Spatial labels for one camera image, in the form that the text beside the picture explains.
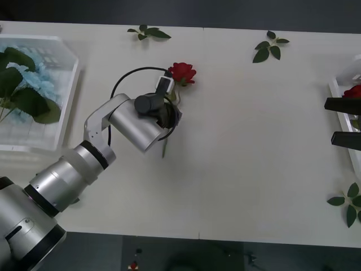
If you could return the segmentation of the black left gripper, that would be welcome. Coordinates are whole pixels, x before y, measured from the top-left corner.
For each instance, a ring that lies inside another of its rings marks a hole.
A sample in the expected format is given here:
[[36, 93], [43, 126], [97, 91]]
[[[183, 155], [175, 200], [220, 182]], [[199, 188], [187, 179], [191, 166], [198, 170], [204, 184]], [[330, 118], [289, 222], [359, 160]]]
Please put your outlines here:
[[157, 124], [166, 129], [175, 128], [181, 120], [182, 113], [179, 108], [169, 102], [165, 103], [163, 108], [157, 111]]

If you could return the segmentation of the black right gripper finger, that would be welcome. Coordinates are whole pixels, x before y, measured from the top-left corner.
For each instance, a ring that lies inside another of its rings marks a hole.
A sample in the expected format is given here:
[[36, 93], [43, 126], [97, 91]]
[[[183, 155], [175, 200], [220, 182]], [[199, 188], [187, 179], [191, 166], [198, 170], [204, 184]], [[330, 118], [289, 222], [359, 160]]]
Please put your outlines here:
[[361, 114], [360, 98], [327, 98], [324, 105], [325, 110], [346, 113], [349, 115]]
[[361, 133], [334, 132], [331, 138], [331, 144], [352, 150], [361, 150]]

